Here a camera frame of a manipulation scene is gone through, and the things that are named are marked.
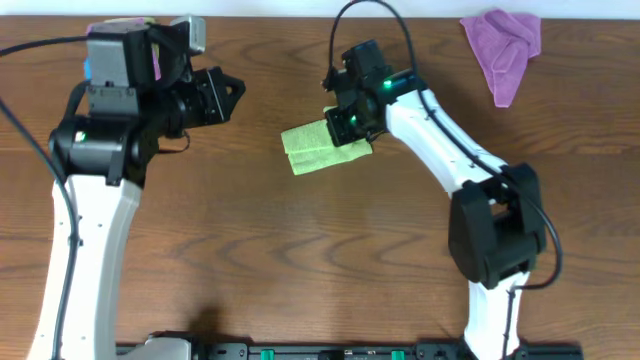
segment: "green connector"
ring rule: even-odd
[[[404,360],[404,351],[394,350],[391,352],[391,360]]]
[[[262,350],[260,352],[260,360],[274,360],[275,358],[276,358],[276,353],[273,350]]]

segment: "brown wooden surface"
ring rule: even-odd
[[[0,47],[82,34],[95,18],[0,21]],[[565,248],[561,281],[524,296],[530,341],[579,341],[589,359],[640,358],[640,23],[543,21],[543,52],[496,109],[456,20],[411,20],[422,74],[489,151],[537,170]],[[248,91],[226,125],[158,157],[125,256],[117,338],[191,329],[210,340],[414,342],[457,337],[467,284],[448,255],[448,199],[390,136],[375,154],[294,177],[280,132],[333,103],[330,20],[216,19],[194,66]],[[408,66],[392,20],[345,20],[337,54],[377,38]],[[82,78],[84,44],[1,59],[0,94],[44,144]],[[52,181],[0,121],[0,358],[34,334],[49,260]],[[541,257],[533,280],[552,270]]]

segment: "pink towel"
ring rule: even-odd
[[[497,107],[509,107],[530,58],[540,54],[540,18],[492,10],[460,20]]]

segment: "yellow-green towel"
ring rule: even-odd
[[[365,139],[340,147],[333,146],[327,120],[318,120],[283,132],[282,144],[295,175],[352,161],[373,152]]]

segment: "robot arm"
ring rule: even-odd
[[[80,97],[74,91],[71,111],[49,140],[78,214],[82,240],[72,259],[75,268],[63,323],[63,359],[190,360],[197,354],[189,341],[157,338],[118,357],[114,330],[129,227],[147,164],[159,152],[158,138],[181,137],[185,129],[229,121],[245,90],[242,81],[218,67],[192,70],[190,57],[204,51],[204,26],[197,17],[177,19],[171,26],[101,23],[93,25],[88,35],[92,77],[83,86],[89,114],[75,114],[84,91]],[[154,55],[152,44],[159,45],[159,54]],[[30,360],[51,358],[69,260],[71,219],[58,187],[53,198],[53,248]]]
[[[327,111],[329,131],[336,146],[383,131],[404,142],[429,168],[452,199],[449,249],[469,280],[469,321],[464,340],[480,360],[502,356],[509,313],[507,291],[524,285],[535,259],[545,247],[544,228],[532,209],[493,176],[476,166],[427,116],[418,97],[443,126],[481,161],[509,177],[528,194],[539,190],[527,165],[511,168],[474,142],[442,109],[433,92],[410,71],[393,74],[375,41],[343,54],[345,70],[333,72],[325,84],[334,90],[338,107]],[[493,215],[500,203],[507,211]],[[521,292],[511,312],[507,354],[519,346],[517,317]]]

